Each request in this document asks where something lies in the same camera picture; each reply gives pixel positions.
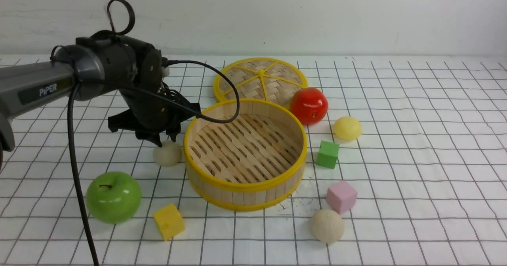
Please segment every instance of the green apple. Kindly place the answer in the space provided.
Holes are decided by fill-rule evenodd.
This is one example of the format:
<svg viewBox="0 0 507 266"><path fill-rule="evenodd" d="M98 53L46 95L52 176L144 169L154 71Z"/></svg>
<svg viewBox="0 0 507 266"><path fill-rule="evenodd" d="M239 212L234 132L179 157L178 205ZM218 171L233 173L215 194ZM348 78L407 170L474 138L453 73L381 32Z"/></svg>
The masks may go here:
<svg viewBox="0 0 507 266"><path fill-rule="evenodd" d="M97 176L86 191L86 207L104 223L118 224L131 218L141 204L141 187L129 174L106 172Z"/></svg>

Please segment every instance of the red tomato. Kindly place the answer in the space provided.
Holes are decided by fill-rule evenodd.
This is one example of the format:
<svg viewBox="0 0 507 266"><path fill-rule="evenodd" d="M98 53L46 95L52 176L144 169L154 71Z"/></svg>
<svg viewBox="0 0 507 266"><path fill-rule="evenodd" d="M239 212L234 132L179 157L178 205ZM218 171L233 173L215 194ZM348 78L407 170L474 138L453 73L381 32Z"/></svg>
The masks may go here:
<svg viewBox="0 0 507 266"><path fill-rule="evenodd" d="M300 89L290 101L290 112L302 125L313 125L326 116L328 99L317 88Z"/></svg>

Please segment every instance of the gray arm segment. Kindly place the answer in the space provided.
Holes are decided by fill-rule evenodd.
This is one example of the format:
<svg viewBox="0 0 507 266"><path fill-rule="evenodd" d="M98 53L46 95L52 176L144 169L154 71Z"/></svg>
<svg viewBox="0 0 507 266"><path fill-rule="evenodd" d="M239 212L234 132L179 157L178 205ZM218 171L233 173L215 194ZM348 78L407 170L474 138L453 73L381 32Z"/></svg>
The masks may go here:
<svg viewBox="0 0 507 266"><path fill-rule="evenodd" d="M3 149L14 149L10 121L68 96L74 85L71 65L42 62L0 69L0 135Z"/></svg>

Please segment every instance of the yellow rim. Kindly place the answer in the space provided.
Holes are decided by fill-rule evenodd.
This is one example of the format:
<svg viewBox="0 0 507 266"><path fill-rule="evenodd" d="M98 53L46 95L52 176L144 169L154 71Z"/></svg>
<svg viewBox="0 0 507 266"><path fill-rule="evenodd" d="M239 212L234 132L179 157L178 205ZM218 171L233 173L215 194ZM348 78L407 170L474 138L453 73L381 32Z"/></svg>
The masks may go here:
<svg viewBox="0 0 507 266"><path fill-rule="evenodd" d="M216 199L213 199L212 197L207 196L206 194L204 194L194 184L194 182L192 181L192 179L189 178L189 181L190 181L190 185L192 186L192 188L194 189L194 191L199 196L201 196L201 198L203 198L205 201L207 201L208 203L210 203L212 205L215 205L215 206L217 206L219 208L231 210L231 211L236 211L236 212L253 212L253 211L267 209L269 207L272 207L272 206L274 206L274 205L276 205L276 204L281 203L282 201L284 201L284 199L288 198L297 189L297 187L301 183L301 179L302 178L303 178L303 172L301 173L301 176L299 176L299 178L297 179L297 182L295 183L295 185L293 186L293 188L291 188L284 195L277 197L273 201L268 201L266 203L259 203L258 205L251 205L251 206L232 205L231 203L223 203L222 201L218 201Z"/></svg>
<svg viewBox="0 0 507 266"><path fill-rule="evenodd" d="M228 70L230 70L232 67L236 66L237 64L241 64L241 63L244 63L244 62L248 62L248 61L273 61L274 63L270 65L270 67L268 67L266 70L268 71L268 69L271 69L271 67L274 65L274 64L277 64L277 63L280 63L280 64L283 64L283 65L286 65L287 67L293 69L297 75L299 76L299 79L301 80L301 84L299 83L296 83L296 82L290 82L296 86L299 86L301 88L308 88L308 82L306 80L306 77L305 75L302 73L301 70L299 70L297 67L295 67L293 64L290 64L290 63L287 63L287 62L284 62L282 60L277 60L277 59L273 59L273 58L267 58L267 57L258 57L258 58L248 58L248 59L243 59L243 60L239 60L239 61L236 61L232 64L229 64L227 66L225 66L223 69L222 69L222 73L226 73ZM284 80L284 79L280 79L279 77L272 77L272 76L267 76L268 78L278 78L279 80L283 80L284 82L288 82L287 80ZM225 93L222 93L220 91L220 81L223 80L223 78L220 76L220 75L217 75L215 77L215 80L213 82L213 93L215 95L215 100L217 102L223 102L223 101L227 101L228 99L224 96L224 94L226 94L227 92ZM267 96L266 96L266 86L264 85L264 81L262 80L261 78L261 84L262 84L262 89L264 91L264 100L263 101L268 101L267 100Z"/></svg>
<svg viewBox="0 0 507 266"><path fill-rule="evenodd" d="M188 131L191 130L192 127L194 126L194 124L196 123L196 121L197 121L196 118L194 118L194 120L192 120L192 122L188 126L187 131L185 132L185 137L183 138L183 150L185 153L185 160L187 161L187 164L189 164L190 167L192 167L192 170L195 170L196 176L199 176L199 178L201 178L203 181L205 181L206 183L208 183L211 186L220 188L222 190L228 190L231 192L259 192L259 191L267 190L269 188L272 188L273 186L279 185L281 182L286 181L289 177L293 176L293 174L295 174L299 170L299 168L305 163L306 154L308 152L308 150L307 150L308 149L308 141L306 138L306 132L305 132L303 125L301 125L301 123L299 122L299 120L297 120L297 118L291 112L286 110L284 107L281 107L280 105L276 105L272 102L265 101L265 100L258 100L256 98L242 98L239 100L239 102L240 102L240 104L241 104L241 102L259 102L264 105L271 105L272 107L279 109L280 112L288 114L292 118L292 120L294 120L297 123L297 125L299 126L299 130L301 131L302 138L303 138L303 148L302 148L301 154L299 155L299 158L296 160L296 162L280 176L277 176L273 179L269 179L269 180L266 180L263 182L251 183L251 184L238 184L238 183L231 183L231 182L219 180L219 179L213 177L210 173L201 170L201 168L199 168L197 166L197 164L192 160L192 157L190 157L190 150L188 147L188 144L189 144L189 142L188 142L189 132ZM228 104L233 104L233 103L236 103L236 100L227 100L227 101L216 103L215 105L212 105L212 106L208 107L207 109L205 109L202 112L202 114L206 114L206 112L208 112L212 109L215 109L217 107L220 107L221 105L228 105Z"/></svg>

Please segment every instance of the robotic arm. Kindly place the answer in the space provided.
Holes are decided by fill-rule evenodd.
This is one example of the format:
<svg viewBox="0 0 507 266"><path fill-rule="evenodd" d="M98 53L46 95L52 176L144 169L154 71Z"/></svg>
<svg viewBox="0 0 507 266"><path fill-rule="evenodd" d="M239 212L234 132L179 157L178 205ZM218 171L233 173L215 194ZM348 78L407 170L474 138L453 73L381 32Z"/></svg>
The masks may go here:
<svg viewBox="0 0 507 266"><path fill-rule="evenodd" d="M127 28L120 33L114 30L109 13L114 1L124 4L130 16ZM14 150L10 126L13 118L69 96L77 82L81 84L74 98L78 101L91 100L118 89L129 109L108 118L111 132L134 131L138 139L159 147L162 146L161 132L175 142L181 132L181 122L200 114L198 102L190 103L162 81L164 69L169 69L169 65L192 61L168 60L152 44L125 36L135 22L133 9L125 0L109 2L107 14L112 31L78 37L75 44L61 47L57 52L55 47L48 62L0 69L0 154Z"/></svg>

